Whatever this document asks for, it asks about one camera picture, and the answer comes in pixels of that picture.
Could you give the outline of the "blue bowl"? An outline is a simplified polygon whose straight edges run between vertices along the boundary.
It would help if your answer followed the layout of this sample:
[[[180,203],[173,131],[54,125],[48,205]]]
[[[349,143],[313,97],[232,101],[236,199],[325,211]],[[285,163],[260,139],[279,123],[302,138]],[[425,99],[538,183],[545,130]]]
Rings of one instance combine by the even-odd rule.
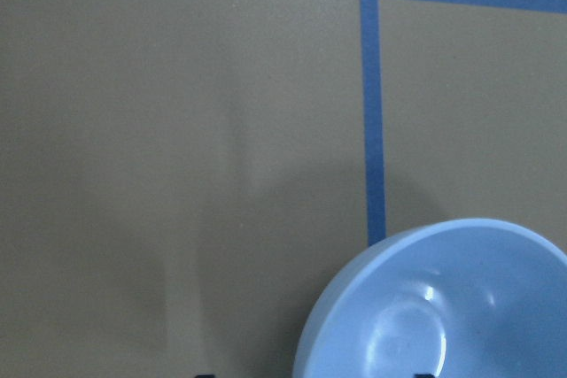
[[[502,220],[450,220],[388,237],[325,288],[292,373],[563,377],[566,256]]]

